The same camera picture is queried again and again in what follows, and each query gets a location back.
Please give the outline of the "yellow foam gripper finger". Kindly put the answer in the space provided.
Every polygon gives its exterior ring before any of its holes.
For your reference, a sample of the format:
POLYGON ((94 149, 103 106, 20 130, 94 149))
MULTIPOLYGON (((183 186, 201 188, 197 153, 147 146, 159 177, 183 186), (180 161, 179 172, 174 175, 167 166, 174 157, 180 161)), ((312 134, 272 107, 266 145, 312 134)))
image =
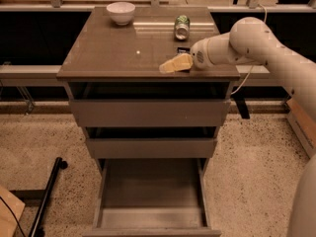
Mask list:
POLYGON ((181 53, 161 64, 159 66, 159 71, 161 73, 174 73, 190 69, 192 66, 192 57, 187 53, 181 53))

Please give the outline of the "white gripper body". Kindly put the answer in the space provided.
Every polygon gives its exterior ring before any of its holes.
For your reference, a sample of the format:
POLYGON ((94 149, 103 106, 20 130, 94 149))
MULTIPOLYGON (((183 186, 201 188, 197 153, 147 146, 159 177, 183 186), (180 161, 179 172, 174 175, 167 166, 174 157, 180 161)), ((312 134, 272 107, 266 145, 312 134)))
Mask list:
POLYGON ((202 39, 191 46, 190 54, 198 69, 208 69, 213 66, 208 55, 208 43, 209 39, 202 39))

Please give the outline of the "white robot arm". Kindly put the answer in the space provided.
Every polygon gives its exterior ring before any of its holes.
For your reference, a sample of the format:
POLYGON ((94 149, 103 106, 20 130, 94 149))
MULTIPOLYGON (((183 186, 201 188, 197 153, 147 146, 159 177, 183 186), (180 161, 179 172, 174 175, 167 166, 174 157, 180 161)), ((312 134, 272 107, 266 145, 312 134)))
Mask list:
MULTIPOLYGON (((162 73, 258 62, 312 119, 316 119, 316 63, 283 45, 262 20, 246 17, 222 35, 194 43, 159 66, 162 73)), ((316 156, 298 182, 286 237, 316 237, 316 156)))

